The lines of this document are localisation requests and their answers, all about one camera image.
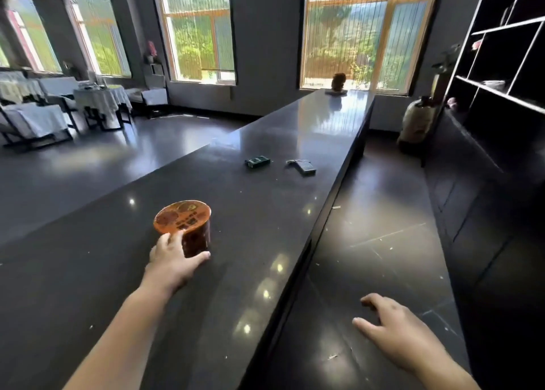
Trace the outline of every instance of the brown figurine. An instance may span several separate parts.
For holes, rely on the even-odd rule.
[[[344,72],[339,72],[333,76],[333,81],[331,81],[331,89],[341,93],[343,91],[343,86],[346,81],[346,74]]]

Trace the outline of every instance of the black countertop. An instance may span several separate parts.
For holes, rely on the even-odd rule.
[[[318,90],[5,245],[0,387],[63,386],[139,285],[155,214],[198,199],[212,209],[212,258],[168,304],[142,388],[236,388],[368,103],[364,91]],[[273,162],[247,169],[257,155]],[[288,159],[309,159],[316,175]]]

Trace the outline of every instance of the floor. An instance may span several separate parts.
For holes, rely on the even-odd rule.
[[[349,169],[310,269],[282,331],[264,388],[421,389],[351,325],[377,322],[359,299],[370,292],[408,306],[468,369],[453,302],[417,159],[371,135],[364,158]]]
[[[0,244],[244,124],[184,115],[137,119],[126,132],[93,132],[37,152],[0,149]],[[400,154],[393,140],[371,135],[364,158],[349,169],[336,205],[340,208],[331,211],[263,387],[421,388],[352,327],[355,316],[374,319],[359,303],[370,292],[410,307],[467,368],[419,162]]]
[[[16,153],[0,147],[0,244],[20,238],[247,124],[173,114]]]

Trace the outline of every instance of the white shelf edge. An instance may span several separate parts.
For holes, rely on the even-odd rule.
[[[532,18],[531,20],[514,22],[512,24],[507,24],[507,25],[504,25],[504,26],[501,26],[501,27],[483,29],[482,31],[477,31],[477,32],[471,33],[471,35],[493,33],[494,31],[501,31],[502,29],[521,27],[521,26],[524,26],[524,25],[535,24],[536,22],[542,22],[542,21],[545,21],[545,17],[537,17],[537,18]]]
[[[470,79],[462,77],[462,76],[456,76],[456,78],[458,78],[459,80],[462,80],[462,81],[464,81],[466,83],[472,84],[475,87],[479,87],[479,88],[481,88],[483,90],[486,90],[486,91],[488,91],[488,92],[490,92],[492,94],[498,95],[498,96],[503,97],[503,98],[508,99],[508,100],[511,100],[514,103],[517,103],[517,104],[519,104],[521,106],[524,106],[524,107],[526,107],[526,108],[528,108],[530,110],[534,110],[534,111],[537,111],[538,113],[545,114],[545,109],[543,107],[536,106],[535,104],[528,103],[527,101],[518,99],[518,98],[513,97],[513,96],[511,96],[509,94],[505,94],[503,91],[494,90],[493,88],[487,87],[486,85],[484,85],[482,83],[479,83],[478,81],[473,81],[473,80],[470,80]]]

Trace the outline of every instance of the instant noodle cup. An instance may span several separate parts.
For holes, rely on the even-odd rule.
[[[201,201],[181,201],[162,208],[153,227],[160,233],[185,231],[182,246],[186,257],[207,251],[210,245],[210,207]]]

